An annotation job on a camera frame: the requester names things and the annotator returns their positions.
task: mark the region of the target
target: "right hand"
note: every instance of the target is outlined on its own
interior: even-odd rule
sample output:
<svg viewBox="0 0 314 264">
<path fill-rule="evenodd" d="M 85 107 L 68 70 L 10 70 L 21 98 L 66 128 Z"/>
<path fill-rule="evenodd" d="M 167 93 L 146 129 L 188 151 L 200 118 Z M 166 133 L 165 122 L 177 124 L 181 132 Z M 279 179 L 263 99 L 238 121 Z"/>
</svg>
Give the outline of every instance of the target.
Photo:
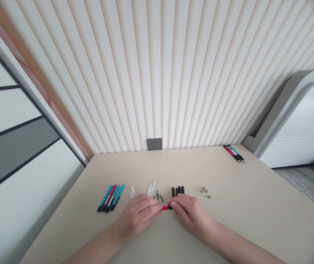
<svg viewBox="0 0 314 264">
<path fill-rule="evenodd" d="M 178 194 L 169 200 L 176 216 L 180 216 L 186 228 L 198 240 L 212 247 L 218 231 L 218 223 L 201 206 L 196 197 Z"/>
<path fill-rule="evenodd" d="M 118 231 L 121 244 L 138 236 L 156 216 L 161 214 L 162 207 L 163 205 L 147 194 L 138 194 L 131 199 L 117 221 L 112 224 L 113 230 Z"/>
</svg>

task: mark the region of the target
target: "white ribbed wall panel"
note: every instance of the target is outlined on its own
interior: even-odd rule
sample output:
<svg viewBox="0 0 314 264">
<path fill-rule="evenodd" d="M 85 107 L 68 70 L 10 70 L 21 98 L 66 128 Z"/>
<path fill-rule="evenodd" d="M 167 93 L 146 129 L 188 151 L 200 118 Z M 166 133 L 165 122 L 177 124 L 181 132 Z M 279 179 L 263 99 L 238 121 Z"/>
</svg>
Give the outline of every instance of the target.
<svg viewBox="0 0 314 264">
<path fill-rule="evenodd" d="M 314 0 L 1 3 L 95 153 L 239 144 L 314 69 Z"/>
</svg>

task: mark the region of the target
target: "beige table surface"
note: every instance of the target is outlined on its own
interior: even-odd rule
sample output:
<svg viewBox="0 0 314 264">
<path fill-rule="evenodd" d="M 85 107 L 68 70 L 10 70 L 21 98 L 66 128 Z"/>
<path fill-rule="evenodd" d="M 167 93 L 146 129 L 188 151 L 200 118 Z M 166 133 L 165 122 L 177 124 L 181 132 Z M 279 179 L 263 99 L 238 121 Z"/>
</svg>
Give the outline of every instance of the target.
<svg viewBox="0 0 314 264">
<path fill-rule="evenodd" d="M 223 147 L 98 154 L 93 157 L 21 263 L 60 263 L 117 219 L 130 189 L 171 198 L 185 186 L 208 212 L 287 263 L 314 263 L 314 203 L 242 146 L 237 163 Z M 125 184 L 114 212 L 96 210 L 111 184 Z M 211 199 L 199 189 L 205 186 Z M 111 263 L 227 263 L 164 211 Z"/>
</svg>

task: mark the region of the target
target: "gray wall socket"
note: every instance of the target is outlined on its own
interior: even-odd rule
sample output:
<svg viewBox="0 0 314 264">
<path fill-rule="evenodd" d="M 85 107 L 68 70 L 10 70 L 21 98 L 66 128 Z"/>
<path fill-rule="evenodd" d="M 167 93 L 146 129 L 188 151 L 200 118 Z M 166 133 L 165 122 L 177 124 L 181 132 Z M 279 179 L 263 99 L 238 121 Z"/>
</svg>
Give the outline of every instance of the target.
<svg viewBox="0 0 314 264">
<path fill-rule="evenodd" d="M 147 139 L 147 150 L 162 150 L 162 138 Z"/>
</svg>

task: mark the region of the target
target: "gray carpet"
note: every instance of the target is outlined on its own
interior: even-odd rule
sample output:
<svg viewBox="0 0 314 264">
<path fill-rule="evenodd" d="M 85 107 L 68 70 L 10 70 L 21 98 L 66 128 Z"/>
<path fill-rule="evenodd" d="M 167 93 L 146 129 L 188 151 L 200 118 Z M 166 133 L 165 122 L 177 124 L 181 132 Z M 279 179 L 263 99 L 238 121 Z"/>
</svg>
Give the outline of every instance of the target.
<svg viewBox="0 0 314 264">
<path fill-rule="evenodd" d="M 314 202 L 314 166 L 275 169 L 275 172 Z"/>
</svg>

